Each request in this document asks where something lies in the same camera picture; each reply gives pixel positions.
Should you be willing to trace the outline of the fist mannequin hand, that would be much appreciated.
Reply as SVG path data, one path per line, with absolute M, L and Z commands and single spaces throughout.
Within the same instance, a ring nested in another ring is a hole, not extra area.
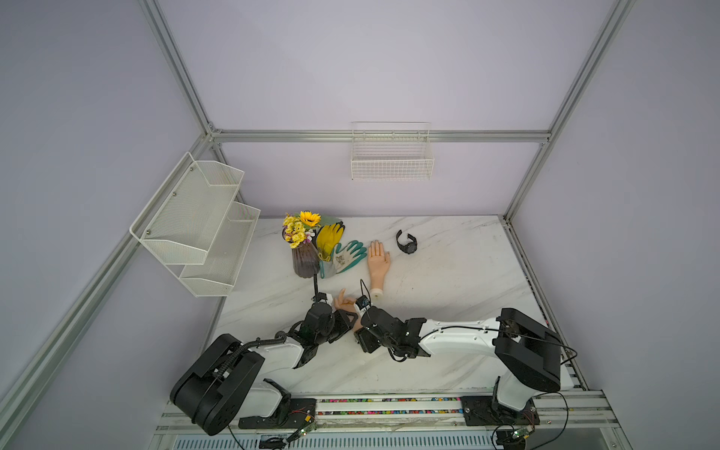
M 361 322 L 363 314 L 360 312 L 360 309 L 356 307 L 356 299 L 354 297 L 348 296 L 345 289 L 340 290 L 339 294 L 334 299 L 334 307 L 335 309 L 339 309 L 340 311 L 346 311 L 351 316 L 354 316 L 354 327 L 352 328 L 352 331 L 354 333 L 357 333 L 360 329 L 363 328 Z

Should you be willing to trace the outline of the black digital wrist watch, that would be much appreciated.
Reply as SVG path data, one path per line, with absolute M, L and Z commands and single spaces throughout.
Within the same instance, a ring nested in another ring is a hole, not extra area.
M 416 253 L 416 251 L 418 250 L 417 238 L 412 234 L 407 234 L 404 240 L 401 239 L 402 237 L 403 231 L 398 230 L 396 232 L 396 244 L 399 250 L 408 255 Z

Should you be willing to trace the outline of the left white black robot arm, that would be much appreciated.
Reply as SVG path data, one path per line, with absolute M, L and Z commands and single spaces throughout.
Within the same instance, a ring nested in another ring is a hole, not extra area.
M 175 383 L 170 401 L 209 436 L 233 422 L 241 429 L 290 426 L 300 414 L 311 414 L 315 402 L 292 399 L 269 374 L 304 367 L 322 344 L 342 338 L 357 320 L 354 309 L 334 309 L 319 302 L 304 320 L 272 339 L 243 342 L 223 334 Z

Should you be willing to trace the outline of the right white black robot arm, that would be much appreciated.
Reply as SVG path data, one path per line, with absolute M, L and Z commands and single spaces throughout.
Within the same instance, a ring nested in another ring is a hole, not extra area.
M 495 382 L 493 400 L 506 410 L 521 412 L 531 398 L 562 390 L 559 335 L 517 309 L 505 307 L 497 318 L 475 322 L 403 321 L 375 306 L 355 310 L 366 353 L 384 347 L 399 362 L 440 354 L 495 357 L 505 373 Z

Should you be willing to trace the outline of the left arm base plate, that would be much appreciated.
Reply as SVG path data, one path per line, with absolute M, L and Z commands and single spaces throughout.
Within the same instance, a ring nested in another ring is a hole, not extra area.
M 269 417 L 258 415 L 239 418 L 240 429 L 300 429 L 316 416 L 317 399 L 300 397 L 281 401 L 275 412 Z

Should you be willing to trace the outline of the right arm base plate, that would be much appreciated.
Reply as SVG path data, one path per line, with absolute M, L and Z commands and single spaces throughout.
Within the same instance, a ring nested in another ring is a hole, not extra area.
M 521 411 L 515 411 L 500 405 L 490 395 L 466 396 L 460 398 L 461 412 L 468 427 L 500 425 L 539 425 L 532 401 L 528 401 Z

